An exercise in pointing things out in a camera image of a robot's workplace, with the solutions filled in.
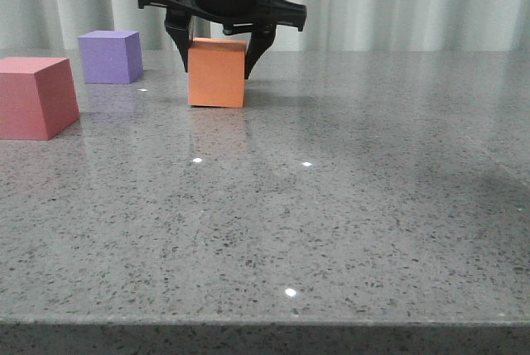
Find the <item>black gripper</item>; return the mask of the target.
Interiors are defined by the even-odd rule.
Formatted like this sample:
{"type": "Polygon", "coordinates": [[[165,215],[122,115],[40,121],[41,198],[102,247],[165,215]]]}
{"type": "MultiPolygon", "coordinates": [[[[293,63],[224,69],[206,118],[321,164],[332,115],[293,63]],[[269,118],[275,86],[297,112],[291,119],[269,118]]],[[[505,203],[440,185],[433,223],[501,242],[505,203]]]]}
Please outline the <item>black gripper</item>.
{"type": "Polygon", "coordinates": [[[275,26],[302,31],[306,23],[306,7],[287,0],[137,0],[137,4],[141,9],[166,10],[166,32],[180,53],[185,72],[188,72],[194,18],[220,24],[228,36],[252,32],[245,54],[245,79],[273,44],[275,26]]]}

